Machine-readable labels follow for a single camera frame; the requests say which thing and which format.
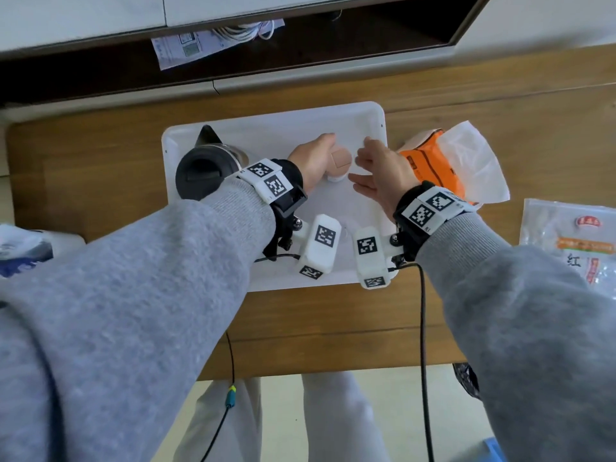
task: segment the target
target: gray pants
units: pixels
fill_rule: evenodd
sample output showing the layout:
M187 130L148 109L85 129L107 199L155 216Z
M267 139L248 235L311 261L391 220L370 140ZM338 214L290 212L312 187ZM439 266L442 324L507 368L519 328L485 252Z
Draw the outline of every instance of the gray pants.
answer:
M309 462L389 462L372 407L351 372L302 375ZM174 462L200 462L224 414L230 381L214 381L197 400ZM208 462L259 462L261 380L238 380L229 410Z

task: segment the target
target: white wire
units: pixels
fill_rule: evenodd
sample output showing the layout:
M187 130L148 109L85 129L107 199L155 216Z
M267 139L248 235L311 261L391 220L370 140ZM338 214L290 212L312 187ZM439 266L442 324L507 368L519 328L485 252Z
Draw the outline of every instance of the white wire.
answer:
M259 31L268 23L270 24L269 32L266 34L259 34ZM273 21L252 22L250 24L240 24L239 26L215 28L212 29L212 32L222 39L234 40L235 42L239 42L241 44L243 42L250 42L257 37L269 40L273 36Z

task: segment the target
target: gray sleeve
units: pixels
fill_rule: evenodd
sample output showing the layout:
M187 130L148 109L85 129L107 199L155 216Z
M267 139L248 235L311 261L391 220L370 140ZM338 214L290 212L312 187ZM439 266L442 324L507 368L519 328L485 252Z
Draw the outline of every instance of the gray sleeve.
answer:
M447 222L417 261L479 381L508 460L616 459L616 303L481 217Z
M233 179L0 284L0 460L149 462L274 229Z

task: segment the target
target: dark shelf compartment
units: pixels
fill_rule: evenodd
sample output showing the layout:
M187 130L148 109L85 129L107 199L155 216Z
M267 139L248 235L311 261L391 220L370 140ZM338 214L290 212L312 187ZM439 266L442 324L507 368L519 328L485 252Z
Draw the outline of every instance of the dark shelf compartment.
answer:
M270 40L165 71L149 40L3 61L0 103L46 103L445 46L478 1L403 0L347 9L336 21L298 16Z

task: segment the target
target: white wrist-mounted device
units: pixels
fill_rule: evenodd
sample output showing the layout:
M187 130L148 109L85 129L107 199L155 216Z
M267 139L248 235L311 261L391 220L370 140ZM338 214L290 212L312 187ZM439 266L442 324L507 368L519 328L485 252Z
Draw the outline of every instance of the white wrist-mounted device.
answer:
M252 185L267 204L274 203L294 188L284 175L283 168L270 159L262 159L240 170L236 176ZM282 214L287 220L291 220L289 217L293 215L293 211L304 201L305 197L288 208L272 208L275 214ZM312 224L293 216L290 226L290 243L282 247L288 250L293 243L301 243L297 271L314 280L331 272L342 231L340 222L326 214L316 216Z
M390 271L392 264L399 267L405 261L413 261L419 247L444 223L463 212L475 212L477 209L477 206L462 200L450 190L432 186L417 194L405 207L398 207L394 213L397 233L382 236L376 227L356 231L353 250L357 278L362 287L387 287L394 276Z

